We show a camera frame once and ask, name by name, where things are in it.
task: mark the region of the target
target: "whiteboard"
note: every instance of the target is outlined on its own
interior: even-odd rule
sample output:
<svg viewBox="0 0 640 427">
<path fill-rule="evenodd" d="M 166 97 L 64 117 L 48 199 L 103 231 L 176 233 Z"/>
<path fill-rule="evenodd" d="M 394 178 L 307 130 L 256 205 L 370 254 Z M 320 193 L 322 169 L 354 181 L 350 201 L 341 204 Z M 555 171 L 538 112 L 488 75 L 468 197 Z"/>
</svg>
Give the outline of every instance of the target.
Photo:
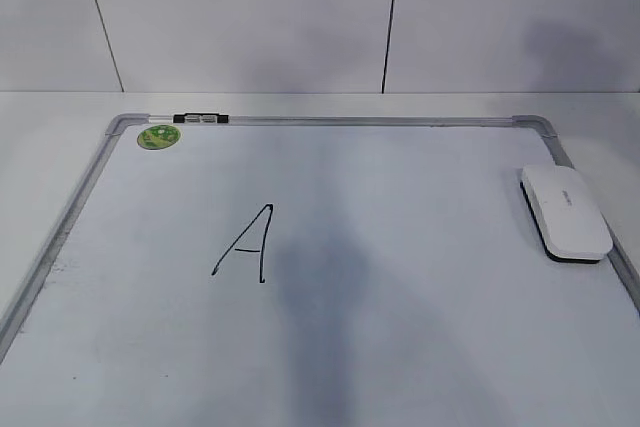
<svg viewBox="0 0 640 427">
<path fill-rule="evenodd" d="M 545 256 L 536 131 L 146 127 L 0 364 L 3 425 L 637 425 L 637 312 L 608 260 Z"/>
</svg>

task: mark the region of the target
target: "green sticker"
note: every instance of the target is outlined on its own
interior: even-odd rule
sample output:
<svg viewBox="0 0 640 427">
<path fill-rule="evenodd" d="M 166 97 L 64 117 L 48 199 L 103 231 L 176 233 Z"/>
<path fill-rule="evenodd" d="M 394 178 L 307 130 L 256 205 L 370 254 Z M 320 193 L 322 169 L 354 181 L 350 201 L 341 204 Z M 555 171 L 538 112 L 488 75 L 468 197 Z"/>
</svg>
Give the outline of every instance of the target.
<svg viewBox="0 0 640 427">
<path fill-rule="evenodd" d="M 171 147 L 180 140 L 180 131 L 172 125 L 154 125 L 140 132 L 138 145 L 147 150 Z"/>
</svg>

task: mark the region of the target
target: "table surface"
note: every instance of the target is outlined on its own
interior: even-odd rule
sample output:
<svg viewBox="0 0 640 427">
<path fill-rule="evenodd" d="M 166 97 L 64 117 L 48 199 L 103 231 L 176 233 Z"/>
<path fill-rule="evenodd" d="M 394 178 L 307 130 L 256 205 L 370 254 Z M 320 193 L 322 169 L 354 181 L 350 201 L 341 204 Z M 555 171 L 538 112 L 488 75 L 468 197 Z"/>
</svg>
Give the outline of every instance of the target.
<svg viewBox="0 0 640 427">
<path fill-rule="evenodd" d="M 124 112 L 549 119 L 640 266 L 640 94 L 0 93 L 0 312 L 65 209 L 109 121 Z"/>
</svg>

